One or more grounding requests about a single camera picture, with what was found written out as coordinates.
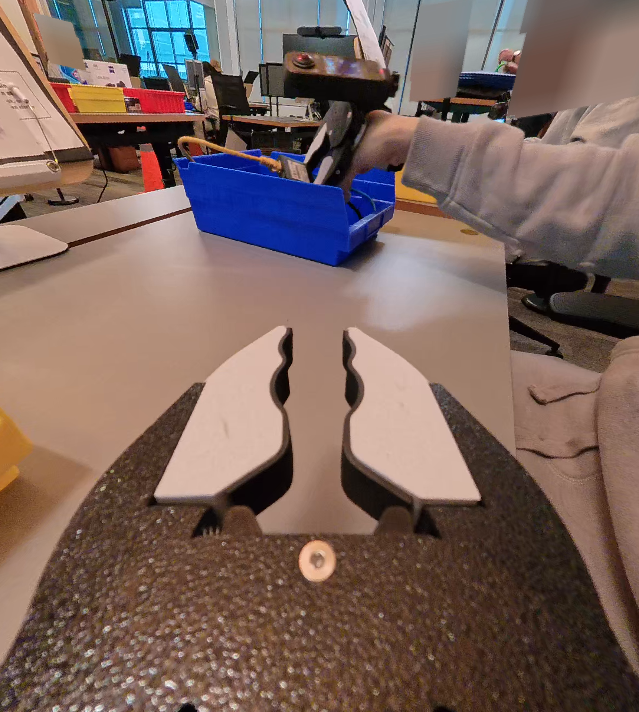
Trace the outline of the grey desk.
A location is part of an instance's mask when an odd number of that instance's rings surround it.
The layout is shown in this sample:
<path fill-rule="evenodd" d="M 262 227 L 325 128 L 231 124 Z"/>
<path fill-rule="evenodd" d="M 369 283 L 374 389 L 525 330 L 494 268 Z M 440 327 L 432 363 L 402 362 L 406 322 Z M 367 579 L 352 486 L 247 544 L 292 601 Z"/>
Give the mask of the grey desk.
<path fill-rule="evenodd" d="M 0 274 L 0 405 L 35 448 L 0 496 L 0 656 L 105 469 L 183 392 L 274 327 L 294 336 L 291 488 L 272 533 L 367 533 L 342 494 L 342 333 L 446 387 L 514 451 L 502 245 L 397 211 L 342 268 L 201 234 L 190 213 Z"/>

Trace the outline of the small yellow storage bin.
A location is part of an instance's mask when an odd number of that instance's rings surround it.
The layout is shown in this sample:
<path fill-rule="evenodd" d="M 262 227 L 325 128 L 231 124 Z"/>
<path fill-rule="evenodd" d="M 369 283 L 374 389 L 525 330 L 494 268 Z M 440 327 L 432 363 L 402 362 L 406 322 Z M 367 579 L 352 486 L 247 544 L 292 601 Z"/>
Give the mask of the small yellow storage bin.
<path fill-rule="evenodd" d="M 126 114 L 124 89 L 112 86 L 69 85 L 75 109 L 82 114 Z"/>

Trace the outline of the person in grey hoodie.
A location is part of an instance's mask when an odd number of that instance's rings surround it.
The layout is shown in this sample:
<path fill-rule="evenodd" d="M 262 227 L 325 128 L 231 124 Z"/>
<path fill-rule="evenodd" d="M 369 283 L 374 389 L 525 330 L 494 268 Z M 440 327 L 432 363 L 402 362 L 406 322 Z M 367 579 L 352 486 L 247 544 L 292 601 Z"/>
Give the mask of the person in grey hoodie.
<path fill-rule="evenodd" d="M 639 336 L 598 374 L 512 356 L 518 460 L 569 530 L 639 676 Z"/>

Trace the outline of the black computer monitor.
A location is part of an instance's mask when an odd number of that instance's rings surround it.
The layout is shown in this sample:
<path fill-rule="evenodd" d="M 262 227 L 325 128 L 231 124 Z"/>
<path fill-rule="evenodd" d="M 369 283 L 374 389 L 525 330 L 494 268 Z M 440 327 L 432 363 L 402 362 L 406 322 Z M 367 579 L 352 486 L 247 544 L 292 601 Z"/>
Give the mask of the black computer monitor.
<path fill-rule="evenodd" d="M 355 59 L 354 40 L 356 36 L 318 37 L 303 36 L 298 33 L 282 35 L 282 56 L 290 52 L 306 52 L 324 56 Z"/>

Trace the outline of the blue plastic bin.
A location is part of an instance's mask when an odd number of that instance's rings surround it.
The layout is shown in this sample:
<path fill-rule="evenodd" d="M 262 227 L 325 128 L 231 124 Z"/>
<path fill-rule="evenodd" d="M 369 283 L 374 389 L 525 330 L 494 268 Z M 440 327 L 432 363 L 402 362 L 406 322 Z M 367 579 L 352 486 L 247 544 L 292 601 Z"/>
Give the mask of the blue plastic bin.
<path fill-rule="evenodd" d="M 393 218 L 394 174 L 374 169 L 339 187 L 293 182 L 227 154 L 174 160 L 200 232 L 339 266 Z"/>

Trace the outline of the orange traffic cone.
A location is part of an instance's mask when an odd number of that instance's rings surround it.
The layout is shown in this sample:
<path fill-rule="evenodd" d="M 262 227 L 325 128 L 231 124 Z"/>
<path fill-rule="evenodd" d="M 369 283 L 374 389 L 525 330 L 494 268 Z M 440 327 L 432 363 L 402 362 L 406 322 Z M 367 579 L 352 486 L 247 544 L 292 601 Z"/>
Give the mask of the orange traffic cone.
<path fill-rule="evenodd" d="M 161 165 L 153 146 L 151 144 L 141 144 L 138 157 L 141 164 L 144 192 L 165 189 Z"/>

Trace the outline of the black network splitter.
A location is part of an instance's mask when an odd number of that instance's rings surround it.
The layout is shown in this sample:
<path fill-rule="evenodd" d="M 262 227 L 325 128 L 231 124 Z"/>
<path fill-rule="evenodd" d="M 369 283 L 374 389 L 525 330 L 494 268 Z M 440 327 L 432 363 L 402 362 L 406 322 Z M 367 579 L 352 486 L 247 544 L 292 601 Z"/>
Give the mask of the black network splitter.
<path fill-rule="evenodd" d="M 312 184 L 314 182 L 312 173 L 308 170 L 307 165 L 303 161 L 282 154 L 278 156 L 277 162 L 279 177 L 306 184 Z"/>

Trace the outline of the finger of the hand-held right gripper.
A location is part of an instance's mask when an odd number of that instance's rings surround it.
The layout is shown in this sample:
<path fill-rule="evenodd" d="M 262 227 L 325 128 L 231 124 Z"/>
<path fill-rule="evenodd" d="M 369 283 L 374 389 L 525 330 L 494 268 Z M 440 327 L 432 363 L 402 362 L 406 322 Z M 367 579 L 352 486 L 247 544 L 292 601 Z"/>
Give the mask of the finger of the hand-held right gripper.
<path fill-rule="evenodd" d="M 317 130 L 305 155 L 304 166 L 311 183 L 329 184 L 331 178 L 331 140 L 327 124 L 323 123 Z"/>
<path fill-rule="evenodd" d="M 349 168 L 349 147 L 337 146 L 318 165 L 318 184 L 340 185 Z"/>

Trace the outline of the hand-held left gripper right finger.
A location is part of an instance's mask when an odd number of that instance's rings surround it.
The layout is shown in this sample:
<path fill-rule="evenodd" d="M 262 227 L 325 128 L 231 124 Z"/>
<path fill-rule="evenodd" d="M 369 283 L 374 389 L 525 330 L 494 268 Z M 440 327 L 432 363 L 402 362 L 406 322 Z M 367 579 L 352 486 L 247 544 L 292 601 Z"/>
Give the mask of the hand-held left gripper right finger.
<path fill-rule="evenodd" d="M 374 519 L 420 519 L 430 506 L 475 506 L 481 494 L 428 379 L 358 327 L 342 335 L 342 488 Z"/>

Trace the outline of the white document stand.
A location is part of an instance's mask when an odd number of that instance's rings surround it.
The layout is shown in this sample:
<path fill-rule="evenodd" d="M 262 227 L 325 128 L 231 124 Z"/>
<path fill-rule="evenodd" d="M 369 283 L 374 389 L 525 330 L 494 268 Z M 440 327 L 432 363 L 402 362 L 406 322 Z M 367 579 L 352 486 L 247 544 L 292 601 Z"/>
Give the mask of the white document stand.
<path fill-rule="evenodd" d="M 37 61 L 30 55 L 1 7 L 0 13 L 8 27 L 11 28 L 12 34 L 22 47 L 24 54 L 37 64 L 39 75 L 45 77 Z M 52 93 L 58 103 L 65 109 L 57 94 L 53 90 Z M 71 115 L 67 111 L 66 113 L 75 130 L 83 138 Z M 92 160 L 93 158 L 91 157 L 90 160 L 84 162 L 61 164 L 56 159 L 43 158 L 38 161 L 6 162 L 0 165 L 0 221 L 12 207 L 24 200 L 25 194 L 41 189 L 57 189 L 70 183 L 83 181 L 91 174 Z M 66 243 L 32 228 L 23 227 L 22 225 L 0 224 L 0 271 L 57 256 L 67 249 Z"/>

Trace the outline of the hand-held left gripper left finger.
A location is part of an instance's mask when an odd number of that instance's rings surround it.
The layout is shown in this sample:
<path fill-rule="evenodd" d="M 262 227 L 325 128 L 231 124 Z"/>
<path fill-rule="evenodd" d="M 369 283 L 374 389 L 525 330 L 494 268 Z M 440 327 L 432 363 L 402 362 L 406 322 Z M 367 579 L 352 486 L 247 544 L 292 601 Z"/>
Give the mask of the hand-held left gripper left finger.
<path fill-rule="evenodd" d="M 156 503 L 261 513 L 289 491 L 292 336 L 277 326 L 208 377 L 155 488 Z"/>

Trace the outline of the person's right forearm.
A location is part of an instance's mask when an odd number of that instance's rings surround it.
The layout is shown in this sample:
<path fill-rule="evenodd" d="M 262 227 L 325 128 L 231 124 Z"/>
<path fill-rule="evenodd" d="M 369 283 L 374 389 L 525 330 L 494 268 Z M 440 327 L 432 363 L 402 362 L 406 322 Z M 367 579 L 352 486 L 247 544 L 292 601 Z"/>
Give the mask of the person's right forearm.
<path fill-rule="evenodd" d="M 419 119 L 403 183 L 525 256 L 639 280 L 639 97 L 563 111 L 543 139 Z"/>

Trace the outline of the person's right hand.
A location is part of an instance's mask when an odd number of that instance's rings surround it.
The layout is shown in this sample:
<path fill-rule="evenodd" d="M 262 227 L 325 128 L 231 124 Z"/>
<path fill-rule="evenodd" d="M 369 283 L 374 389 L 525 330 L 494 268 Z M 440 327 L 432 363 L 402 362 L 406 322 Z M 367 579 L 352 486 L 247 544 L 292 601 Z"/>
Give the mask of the person's right hand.
<path fill-rule="evenodd" d="M 350 185 L 358 175 L 373 169 L 402 168 L 418 124 L 418 118 L 385 111 L 370 112 L 366 128 L 353 151 L 346 183 Z"/>

